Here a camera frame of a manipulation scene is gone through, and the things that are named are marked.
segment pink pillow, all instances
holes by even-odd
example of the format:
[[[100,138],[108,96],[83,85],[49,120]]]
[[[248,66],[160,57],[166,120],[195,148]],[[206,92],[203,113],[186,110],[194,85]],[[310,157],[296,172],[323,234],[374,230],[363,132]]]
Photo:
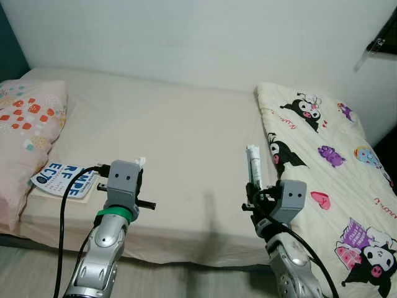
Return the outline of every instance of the pink pillow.
[[[66,120],[64,81],[0,83],[0,225],[15,229],[30,177],[47,162]]]

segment gray floor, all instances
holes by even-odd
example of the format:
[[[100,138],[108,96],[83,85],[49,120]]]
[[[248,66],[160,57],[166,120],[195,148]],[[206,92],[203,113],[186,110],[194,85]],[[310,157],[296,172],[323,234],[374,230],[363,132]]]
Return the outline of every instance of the gray floor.
[[[76,255],[66,254],[62,292]],[[0,246],[0,297],[52,297],[56,254]],[[136,260],[119,262],[112,298],[278,297],[270,272],[201,268],[189,264],[156,265]]]

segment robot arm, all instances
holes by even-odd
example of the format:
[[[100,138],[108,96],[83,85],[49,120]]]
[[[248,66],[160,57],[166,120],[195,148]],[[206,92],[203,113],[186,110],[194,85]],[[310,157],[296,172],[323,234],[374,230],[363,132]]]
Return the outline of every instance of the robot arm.
[[[265,210],[273,219],[283,224],[290,221],[302,210],[305,204],[306,184],[301,181],[283,180],[271,187],[255,201],[255,195],[262,184],[258,177],[260,167],[259,154],[252,154],[253,147],[248,147],[248,168],[250,182],[247,184],[248,204],[243,204],[244,211],[252,211],[251,220],[257,235],[266,241],[266,250],[270,256],[270,267],[275,273],[280,297],[288,298],[322,298],[323,293],[318,280],[311,272],[310,259],[302,245],[291,235],[282,231],[266,219],[258,210]]]
[[[142,181],[136,163],[114,161],[110,167],[104,209],[98,212],[88,238],[87,253],[77,265],[64,298],[109,298],[124,250],[128,226],[139,215],[139,207],[153,209],[155,203],[138,200]]]

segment white wall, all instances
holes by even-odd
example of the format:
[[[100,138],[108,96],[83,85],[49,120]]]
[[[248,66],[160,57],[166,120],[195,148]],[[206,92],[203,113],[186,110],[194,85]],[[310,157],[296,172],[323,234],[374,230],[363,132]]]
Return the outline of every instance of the white wall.
[[[396,59],[354,66],[397,0],[0,0],[31,65],[347,101],[374,143],[397,121]]]

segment white blanket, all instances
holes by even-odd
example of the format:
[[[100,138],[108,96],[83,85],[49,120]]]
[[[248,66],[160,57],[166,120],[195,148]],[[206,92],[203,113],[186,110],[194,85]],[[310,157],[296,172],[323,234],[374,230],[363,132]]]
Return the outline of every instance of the white blanket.
[[[341,297],[397,297],[397,197],[357,115],[343,102],[270,83],[259,85],[258,96],[279,176],[308,185],[294,231]]]

